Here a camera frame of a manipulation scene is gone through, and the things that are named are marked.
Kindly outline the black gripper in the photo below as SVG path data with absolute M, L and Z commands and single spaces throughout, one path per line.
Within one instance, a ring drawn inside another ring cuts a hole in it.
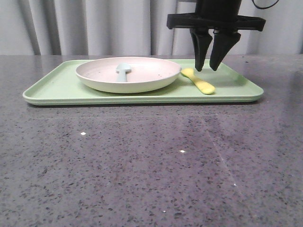
M 214 29 L 214 43 L 210 57 L 210 67 L 217 71 L 231 48 L 240 40 L 238 30 L 263 31 L 265 19 L 239 15 L 240 0 L 198 0 L 191 13 L 169 14 L 168 29 L 189 28 L 195 53 L 195 69 L 201 71 Z

